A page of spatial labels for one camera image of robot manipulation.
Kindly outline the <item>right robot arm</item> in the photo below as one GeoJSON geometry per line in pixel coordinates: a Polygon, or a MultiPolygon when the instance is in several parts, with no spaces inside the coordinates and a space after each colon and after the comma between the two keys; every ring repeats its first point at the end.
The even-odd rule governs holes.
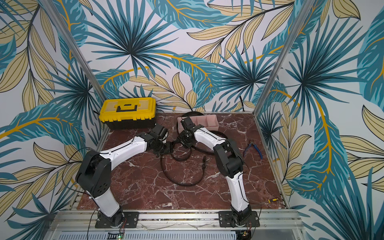
{"type": "Polygon", "coordinates": [[[243,182],[244,160],[236,142],[220,137],[202,125],[195,125],[189,117],[183,118],[181,125],[184,130],[179,139],[185,147],[201,143],[214,152],[217,168],[229,186],[233,219],[237,225],[243,225],[251,216],[252,208],[243,182]]]}

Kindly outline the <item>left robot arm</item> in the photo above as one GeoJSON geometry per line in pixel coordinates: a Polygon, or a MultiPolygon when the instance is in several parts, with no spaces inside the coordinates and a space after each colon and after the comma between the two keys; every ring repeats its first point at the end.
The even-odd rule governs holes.
{"type": "Polygon", "coordinates": [[[149,133],[139,133],[131,140],[114,148],[86,153],[76,175],[76,181],[99,207],[102,216],[112,225],[118,225],[123,219],[123,210],[111,191],[112,170],[124,161],[152,151],[160,154],[167,149],[168,129],[155,125],[149,133]]]}

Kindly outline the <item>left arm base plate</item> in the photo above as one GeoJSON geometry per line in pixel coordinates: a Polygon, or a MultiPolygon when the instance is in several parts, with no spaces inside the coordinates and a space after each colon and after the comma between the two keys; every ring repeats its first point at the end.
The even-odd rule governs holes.
{"type": "Polygon", "coordinates": [[[117,212],[112,217],[107,217],[103,213],[98,213],[96,229],[134,229],[137,227],[139,212],[117,212]]]}

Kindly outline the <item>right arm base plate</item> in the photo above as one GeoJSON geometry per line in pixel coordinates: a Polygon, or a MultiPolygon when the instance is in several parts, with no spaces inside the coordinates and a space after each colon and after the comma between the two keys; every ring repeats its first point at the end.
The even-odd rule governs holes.
{"type": "Polygon", "coordinates": [[[256,211],[240,214],[233,211],[219,211],[219,224],[221,228],[259,227],[259,215],[256,211]]]}

